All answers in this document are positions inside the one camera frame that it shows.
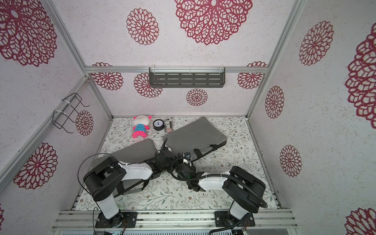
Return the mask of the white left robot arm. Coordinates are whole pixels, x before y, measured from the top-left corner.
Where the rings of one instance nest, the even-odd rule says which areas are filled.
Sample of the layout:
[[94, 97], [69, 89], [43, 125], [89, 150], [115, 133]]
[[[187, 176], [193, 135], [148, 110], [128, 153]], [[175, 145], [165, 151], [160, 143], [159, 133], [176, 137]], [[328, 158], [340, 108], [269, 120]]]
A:
[[115, 197], [140, 183], [148, 184], [150, 180], [158, 178], [171, 167], [175, 159], [176, 156], [167, 147], [162, 147], [154, 157], [139, 164], [125, 163], [108, 154], [107, 158], [83, 177], [83, 183], [100, 210], [93, 227], [98, 229], [129, 226]]

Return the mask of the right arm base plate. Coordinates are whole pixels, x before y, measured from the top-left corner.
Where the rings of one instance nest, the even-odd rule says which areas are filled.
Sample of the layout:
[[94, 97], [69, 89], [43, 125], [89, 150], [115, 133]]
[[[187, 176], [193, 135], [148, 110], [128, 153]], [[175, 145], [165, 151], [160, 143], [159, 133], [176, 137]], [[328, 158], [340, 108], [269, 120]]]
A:
[[214, 221], [216, 227], [229, 227], [238, 223], [237, 227], [254, 227], [255, 220], [253, 214], [249, 212], [247, 217], [241, 217], [240, 219], [230, 215], [229, 211], [215, 211]]

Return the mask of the grey laptop bag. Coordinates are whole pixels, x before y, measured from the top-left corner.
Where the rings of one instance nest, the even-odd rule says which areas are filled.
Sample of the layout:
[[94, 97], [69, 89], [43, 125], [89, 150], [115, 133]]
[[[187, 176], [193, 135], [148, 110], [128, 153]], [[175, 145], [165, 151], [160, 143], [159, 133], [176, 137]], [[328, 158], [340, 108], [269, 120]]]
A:
[[152, 140], [146, 139], [111, 154], [95, 159], [83, 181], [94, 201], [111, 196], [138, 193], [147, 186], [153, 170], [149, 162], [157, 149]]
[[201, 117], [163, 136], [165, 145], [175, 155], [190, 153], [197, 161], [227, 143], [227, 137], [214, 127], [206, 117]]

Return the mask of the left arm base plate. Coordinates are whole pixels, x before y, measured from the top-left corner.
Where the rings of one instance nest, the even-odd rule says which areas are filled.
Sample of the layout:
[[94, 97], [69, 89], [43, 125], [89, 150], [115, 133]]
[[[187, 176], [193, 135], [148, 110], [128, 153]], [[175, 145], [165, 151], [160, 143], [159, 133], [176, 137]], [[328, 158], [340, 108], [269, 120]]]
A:
[[137, 222], [137, 217], [138, 217], [138, 213], [137, 212], [121, 212], [122, 216], [120, 218], [120, 221], [121, 221], [121, 224], [120, 224], [120, 227], [121, 228], [135, 228], [136, 226], [136, 222]]

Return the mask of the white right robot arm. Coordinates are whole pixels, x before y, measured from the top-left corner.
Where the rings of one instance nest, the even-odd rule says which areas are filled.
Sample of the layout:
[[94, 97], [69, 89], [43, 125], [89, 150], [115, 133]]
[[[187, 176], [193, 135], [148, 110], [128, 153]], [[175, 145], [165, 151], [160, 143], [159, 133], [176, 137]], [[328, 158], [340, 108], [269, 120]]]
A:
[[225, 173], [206, 173], [197, 172], [194, 165], [183, 160], [175, 168], [172, 167], [170, 173], [174, 179], [186, 182], [190, 190], [223, 191], [232, 198], [227, 212], [214, 213], [217, 227], [249, 225], [253, 214], [258, 213], [260, 208], [268, 208], [263, 199], [266, 184], [238, 166]]

